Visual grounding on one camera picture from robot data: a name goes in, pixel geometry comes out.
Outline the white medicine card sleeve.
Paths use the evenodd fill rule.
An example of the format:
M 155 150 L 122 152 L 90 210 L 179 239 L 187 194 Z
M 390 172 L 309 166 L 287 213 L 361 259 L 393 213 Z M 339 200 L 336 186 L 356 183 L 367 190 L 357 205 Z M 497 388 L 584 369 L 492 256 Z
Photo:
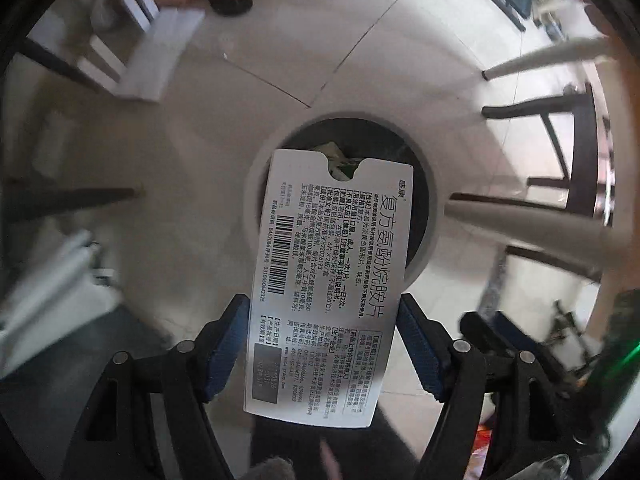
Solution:
M 367 158 L 271 157 L 246 344 L 244 408 L 293 424 L 372 422 L 404 289 L 413 169 Z

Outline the white round trash bin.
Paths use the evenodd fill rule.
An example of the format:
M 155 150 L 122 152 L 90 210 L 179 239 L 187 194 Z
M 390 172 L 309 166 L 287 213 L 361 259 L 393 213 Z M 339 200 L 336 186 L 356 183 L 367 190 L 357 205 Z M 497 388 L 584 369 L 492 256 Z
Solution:
M 433 163 L 398 122 L 307 110 L 262 144 L 243 219 L 259 298 L 388 299 L 414 283 L 435 244 Z

